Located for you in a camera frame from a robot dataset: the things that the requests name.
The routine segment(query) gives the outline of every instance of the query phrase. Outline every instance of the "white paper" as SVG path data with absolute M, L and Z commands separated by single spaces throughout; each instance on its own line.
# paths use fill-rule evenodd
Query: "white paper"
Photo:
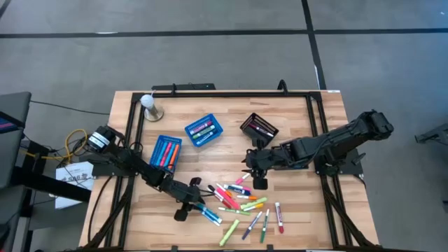
M 93 188 L 93 177 L 92 170 L 93 164 L 89 162 L 80 162 L 76 164 L 69 164 L 64 168 L 56 169 L 56 179 L 59 181 L 65 181 L 74 186 L 82 187 L 88 190 Z M 78 200 L 67 199 L 64 197 L 58 197 L 55 200 L 55 208 L 63 209 L 66 207 L 71 207 L 73 205 L 81 203 Z

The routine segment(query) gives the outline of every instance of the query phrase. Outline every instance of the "orange marker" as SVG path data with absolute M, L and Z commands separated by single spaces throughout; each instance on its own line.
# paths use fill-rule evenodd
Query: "orange marker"
M 179 150 L 179 145 L 176 144 L 176 147 L 174 148 L 173 156 L 171 157 L 171 160 L 169 161 L 169 169 L 173 169 L 174 161 L 176 160 L 177 151 Z

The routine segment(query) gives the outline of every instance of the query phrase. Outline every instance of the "blue basket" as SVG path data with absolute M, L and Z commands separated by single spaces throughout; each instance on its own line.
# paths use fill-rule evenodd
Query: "blue basket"
M 174 163 L 171 166 L 169 166 L 169 160 L 172 158 L 172 155 L 174 154 L 174 152 L 170 155 L 167 156 L 167 158 L 165 159 L 164 164 L 166 163 L 166 160 L 168 160 L 168 165 L 164 166 L 164 165 L 160 165 L 160 160 L 162 159 L 161 157 L 163 157 L 166 147 L 168 146 L 168 144 L 171 143 L 171 145 L 173 144 L 178 144 L 179 145 L 179 149 L 177 150 L 177 154 L 176 154 L 176 159 L 174 160 Z M 177 160 L 179 159 L 179 156 L 181 155 L 181 148 L 182 148 L 182 139 L 178 139 L 175 137 L 171 137 L 171 136 L 164 136 L 164 135 L 160 135 L 159 138 L 157 139 L 157 143 L 155 144 L 154 150 L 153 150 L 153 155 L 151 156 L 151 159 L 149 160 L 149 163 L 151 165 L 154 165 L 156 167 L 159 167 L 161 169 L 164 169 L 168 172 L 174 173 L 174 171 L 176 170 L 176 164 L 177 164 Z
M 195 129 L 196 127 L 199 127 L 200 125 L 205 124 L 208 121 L 211 121 L 211 123 L 213 125 L 215 125 L 213 135 L 203 141 L 201 141 L 203 136 L 200 136 L 197 139 L 193 139 L 193 135 L 190 133 L 190 131 Z M 213 114 L 208 114 L 208 115 L 204 116 L 203 118 L 197 120 L 196 122 L 190 124 L 189 126 L 185 127 L 185 132 L 187 133 L 188 137 L 190 137 L 190 140 L 193 142 L 193 145 L 196 147 L 200 147 L 200 146 L 203 146 L 204 144 L 210 142 L 211 140 L 215 139 L 216 137 L 219 137 L 221 135 L 221 133 L 223 133 L 223 128 L 221 127 L 221 125 L 219 125 L 218 121 L 213 116 Z

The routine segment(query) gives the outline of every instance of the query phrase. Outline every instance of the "white ball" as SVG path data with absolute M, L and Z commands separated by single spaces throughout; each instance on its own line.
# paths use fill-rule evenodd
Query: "white ball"
M 152 108 L 154 106 L 154 98 L 150 94 L 145 94 L 140 98 L 141 105 L 146 108 Z

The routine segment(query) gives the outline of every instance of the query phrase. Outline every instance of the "black basket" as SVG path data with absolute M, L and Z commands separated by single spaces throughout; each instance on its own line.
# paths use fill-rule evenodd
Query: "black basket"
M 262 132 L 259 132 L 256 129 L 253 129 L 249 126 L 249 124 L 252 123 L 255 126 L 258 126 L 265 130 L 266 132 L 269 132 L 272 134 L 272 136 L 269 136 L 267 134 L 263 134 Z M 260 147 L 264 148 L 266 147 L 271 140 L 279 133 L 279 130 L 272 126 L 270 123 L 268 123 L 265 119 L 261 118 L 256 113 L 252 113 L 251 116 L 249 116 L 245 122 L 239 127 L 245 135 L 250 137 L 252 139 L 252 146 L 254 147 Z

